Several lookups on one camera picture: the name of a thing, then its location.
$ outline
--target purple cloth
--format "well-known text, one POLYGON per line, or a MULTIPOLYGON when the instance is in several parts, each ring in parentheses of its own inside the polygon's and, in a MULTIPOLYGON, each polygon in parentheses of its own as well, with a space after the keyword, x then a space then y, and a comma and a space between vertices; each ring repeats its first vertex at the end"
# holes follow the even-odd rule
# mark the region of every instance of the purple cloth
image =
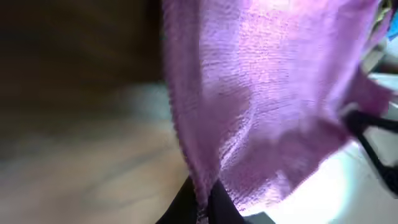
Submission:
POLYGON ((387 108, 359 70, 378 1, 164 0, 175 128, 203 208, 280 202, 348 139, 339 113, 387 108))

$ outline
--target pink towel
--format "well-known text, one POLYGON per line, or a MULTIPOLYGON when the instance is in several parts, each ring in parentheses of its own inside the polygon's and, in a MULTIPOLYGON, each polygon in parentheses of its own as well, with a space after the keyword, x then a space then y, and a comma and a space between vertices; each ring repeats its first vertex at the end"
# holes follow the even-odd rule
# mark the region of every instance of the pink towel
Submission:
POLYGON ((242 214, 280 202, 390 91, 359 70, 377 0, 164 0, 165 71, 201 208, 216 179, 242 214))

